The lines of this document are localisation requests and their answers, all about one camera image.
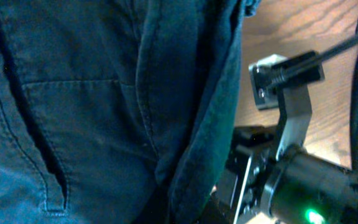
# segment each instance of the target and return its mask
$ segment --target denim shirt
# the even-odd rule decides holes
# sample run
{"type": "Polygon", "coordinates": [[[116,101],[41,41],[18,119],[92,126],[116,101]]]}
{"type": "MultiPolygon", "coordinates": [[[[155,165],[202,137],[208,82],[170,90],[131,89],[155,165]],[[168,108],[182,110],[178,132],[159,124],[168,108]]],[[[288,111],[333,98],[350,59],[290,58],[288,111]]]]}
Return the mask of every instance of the denim shirt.
{"type": "Polygon", "coordinates": [[[258,4],[0,0],[0,223],[131,223],[157,188],[195,220],[258,4]]]}

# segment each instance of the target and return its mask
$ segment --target dark blue cloth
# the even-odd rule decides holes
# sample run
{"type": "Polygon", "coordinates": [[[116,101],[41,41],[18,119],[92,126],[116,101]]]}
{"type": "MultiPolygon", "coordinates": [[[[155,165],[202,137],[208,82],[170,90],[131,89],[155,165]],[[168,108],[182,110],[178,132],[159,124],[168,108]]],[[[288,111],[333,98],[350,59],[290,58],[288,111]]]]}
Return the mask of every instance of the dark blue cloth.
{"type": "Polygon", "coordinates": [[[130,223],[157,188],[195,220],[258,4],[0,0],[0,223],[130,223]]]}

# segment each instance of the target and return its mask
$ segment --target wood grain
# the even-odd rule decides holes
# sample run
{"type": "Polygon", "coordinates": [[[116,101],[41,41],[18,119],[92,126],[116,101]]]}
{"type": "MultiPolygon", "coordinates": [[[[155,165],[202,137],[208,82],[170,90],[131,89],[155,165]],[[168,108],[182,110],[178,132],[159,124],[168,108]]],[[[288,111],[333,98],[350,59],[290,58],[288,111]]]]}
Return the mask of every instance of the wood grain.
{"type": "MultiPolygon", "coordinates": [[[[358,0],[263,0],[256,16],[245,19],[242,80],[236,125],[271,125],[279,113],[260,112],[254,104],[248,65],[272,54],[292,57],[322,51],[354,34],[358,0]]],[[[313,117],[305,147],[323,159],[350,167],[351,81],[358,48],[323,65],[324,82],[309,86],[313,117]]],[[[274,223],[259,215],[249,223],[274,223]]]]}

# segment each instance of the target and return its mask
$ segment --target denim jacket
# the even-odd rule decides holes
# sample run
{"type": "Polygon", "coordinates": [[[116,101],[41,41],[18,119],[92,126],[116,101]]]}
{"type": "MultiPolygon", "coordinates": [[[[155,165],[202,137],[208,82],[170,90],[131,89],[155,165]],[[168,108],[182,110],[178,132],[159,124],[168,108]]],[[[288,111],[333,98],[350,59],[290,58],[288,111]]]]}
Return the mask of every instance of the denim jacket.
{"type": "Polygon", "coordinates": [[[258,4],[0,0],[0,223],[131,223],[156,189],[195,220],[258,4]]]}

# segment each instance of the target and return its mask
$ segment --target green led indicator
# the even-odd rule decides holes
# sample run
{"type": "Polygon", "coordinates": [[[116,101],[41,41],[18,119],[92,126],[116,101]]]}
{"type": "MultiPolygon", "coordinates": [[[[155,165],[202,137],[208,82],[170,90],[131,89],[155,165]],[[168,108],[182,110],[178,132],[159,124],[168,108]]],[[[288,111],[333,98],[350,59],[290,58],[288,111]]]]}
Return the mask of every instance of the green led indicator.
{"type": "Polygon", "coordinates": [[[306,219],[311,224],[326,224],[326,220],[316,210],[309,209],[306,211],[306,219]]]}

